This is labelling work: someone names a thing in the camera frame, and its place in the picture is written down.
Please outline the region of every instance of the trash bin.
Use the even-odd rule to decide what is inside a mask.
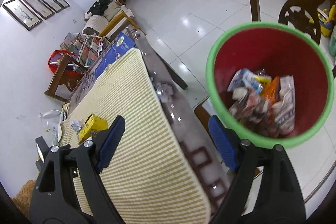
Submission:
[[[294,76],[295,128],[286,137],[263,137],[242,126],[228,109],[233,104],[227,87],[237,70],[265,69],[275,76]],[[210,100],[223,124],[241,139],[272,148],[293,147],[319,131],[334,99],[334,79],[329,61],[315,41],[302,32],[278,23],[251,22],[236,26],[212,46],[206,64]]]

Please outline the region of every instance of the trash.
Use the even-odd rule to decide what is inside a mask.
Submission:
[[[259,94],[263,90],[263,86],[254,78],[255,76],[256,75],[248,69],[240,69],[232,78],[227,91],[230,92],[240,86],[245,86],[248,88],[253,88],[255,92]]]
[[[277,76],[268,86],[266,86],[263,89],[260,95],[265,99],[268,99],[271,105],[274,105],[274,103],[280,100],[279,91],[280,91],[280,79]]]
[[[293,76],[275,77],[265,70],[236,72],[227,89],[235,100],[231,115],[249,130],[265,137],[288,135],[295,124],[295,90]]]

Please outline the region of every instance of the yellow package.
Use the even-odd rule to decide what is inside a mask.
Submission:
[[[269,85],[272,81],[271,76],[255,75],[254,79],[256,79],[263,87]]]
[[[78,144],[84,142],[87,138],[94,135],[96,132],[106,130],[109,128],[107,121],[91,114],[85,122],[85,125],[78,133]]]

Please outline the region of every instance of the plastic wrapper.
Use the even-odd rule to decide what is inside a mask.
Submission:
[[[274,103],[280,100],[279,91],[280,91],[280,78],[277,76],[268,86],[266,86],[263,89],[260,95],[265,99],[268,99],[271,105],[274,105]]]
[[[263,90],[263,86],[254,77],[256,75],[248,69],[240,69],[232,78],[227,91],[233,91],[240,86],[253,88],[257,94]]]
[[[156,94],[159,97],[161,103],[172,101],[171,96],[174,94],[174,91],[171,85],[157,83],[155,88]]]
[[[81,129],[83,128],[83,125],[79,120],[72,120],[70,125],[72,129],[76,132],[80,132]]]
[[[280,78],[280,100],[272,106],[274,122],[282,130],[281,135],[287,135],[295,127],[295,88],[293,76]]]
[[[244,94],[239,101],[236,101],[229,109],[231,115],[240,123],[244,124],[247,120],[259,123],[270,109],[269,101],[256,94],[252,88],[237,88]]]

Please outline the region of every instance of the red bag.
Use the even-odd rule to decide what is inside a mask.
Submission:
[[[69,52],[67,50],[56,50],[56,51],[54,51],[50,55],[49,60],[48,60],[48,66],[49,66],[49,69],[51,70],[52,73],[56,72],[56,70],[58,68],[58,65],[51,64],[51,62],[57,62],[58,58],[62,58],[62,55],[60,54],[62,52],[70,54],[71,56],[74,56],[74,57],[77,56],[75,53]],[[66,73],[69,74],[69,75],[83,75],[83,73],[75,72],[75,71],[72,71],[72,70],[66,70]]]

